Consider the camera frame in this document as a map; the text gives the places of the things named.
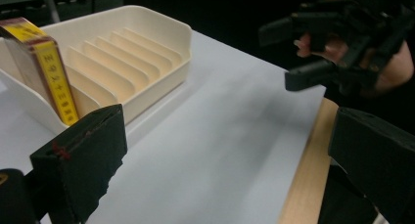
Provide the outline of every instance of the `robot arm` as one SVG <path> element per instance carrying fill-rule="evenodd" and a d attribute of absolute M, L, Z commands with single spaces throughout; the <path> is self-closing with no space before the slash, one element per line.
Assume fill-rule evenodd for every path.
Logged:
<path fill-rule="evenodd" d="M 259 44 L 266 46 L 308 32 L 311 49 L 323 51 L 329 34 L 348 46 L 336 64 L 322 60 L 286 72 L 286 89 L 299 91 L 335 81 L 340 92 L 371 88 L 391 57 L 398 52 L 415 22 L 415 0 L 321 0 L 300 5 L 289 17 L 259 29 Z M 366 49 L 376 48 L 368 68 L 359 66 Z"/>

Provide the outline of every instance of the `wooden table edge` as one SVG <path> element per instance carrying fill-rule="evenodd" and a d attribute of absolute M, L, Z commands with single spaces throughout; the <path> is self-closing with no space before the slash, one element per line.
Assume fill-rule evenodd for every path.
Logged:
<path fill-rule="evenodd" d="M 330 166 L 328 147 L 338 106 L 323 99 L 278 224 L 318 221 Z"/>

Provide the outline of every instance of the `white table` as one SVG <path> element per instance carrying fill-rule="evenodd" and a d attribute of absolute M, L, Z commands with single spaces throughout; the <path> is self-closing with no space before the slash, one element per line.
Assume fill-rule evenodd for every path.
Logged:
<path fill-rule="evenodd" d="M 192 53 L 186 81 L 126 126 L 88 223 L 277 222 L 325 89 L 288 92 L 283 69 L 197 31 Z M 0 168 L 27 173 L 54 135 L 0 91 Z"/>

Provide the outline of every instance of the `white plastic tray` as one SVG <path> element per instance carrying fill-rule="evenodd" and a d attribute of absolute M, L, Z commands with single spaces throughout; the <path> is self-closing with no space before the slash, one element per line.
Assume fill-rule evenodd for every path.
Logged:
<path fill-rule="evenodd" d="M 191 60 L 191 27 L 139 6 L 41 27 L 54 37 L 81 117 L 122 104 L 125 124 L 182 83 Z M 0 78 L 35 119 L 59 134 L 68 128 L 22 78 L 0 38 Z"/>

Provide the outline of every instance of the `table surface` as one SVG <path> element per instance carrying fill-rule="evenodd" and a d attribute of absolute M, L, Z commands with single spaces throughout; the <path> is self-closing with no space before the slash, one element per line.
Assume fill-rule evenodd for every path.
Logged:
<path fill-rule="evenodd" d="M 315 223 L 336 110 L 325 89 L 288 92 L 283 69 L 197 31 L 192 54 L 186 81 L 126 126 L 88 223 Z M 27 173 L 55 135 L 1 84 L 0 117 L 0 168 Z M 302 210 L 314 220 L 293 222 Z"/>

